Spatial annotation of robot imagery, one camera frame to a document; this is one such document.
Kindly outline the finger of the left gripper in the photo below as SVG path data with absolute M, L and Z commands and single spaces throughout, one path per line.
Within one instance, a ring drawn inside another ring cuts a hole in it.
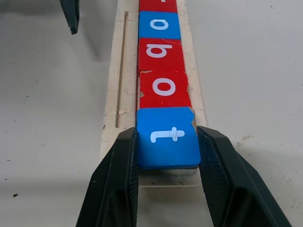
M 79 0 L 60 0 L 60 4 L 72 35 L 78 32 L 80 20 Z

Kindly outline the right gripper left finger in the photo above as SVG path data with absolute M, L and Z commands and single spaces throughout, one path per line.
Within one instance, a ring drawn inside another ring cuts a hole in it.
M 138 132 L 119 133 L 98 165 L 77 220 L 78 227 L 134 227 L 138 207 Z

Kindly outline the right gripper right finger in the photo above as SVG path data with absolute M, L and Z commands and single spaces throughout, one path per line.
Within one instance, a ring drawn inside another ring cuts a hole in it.
M 197 127 L 199 171 L 215 227 L 289 227 L 257 170 L 220 132 Z

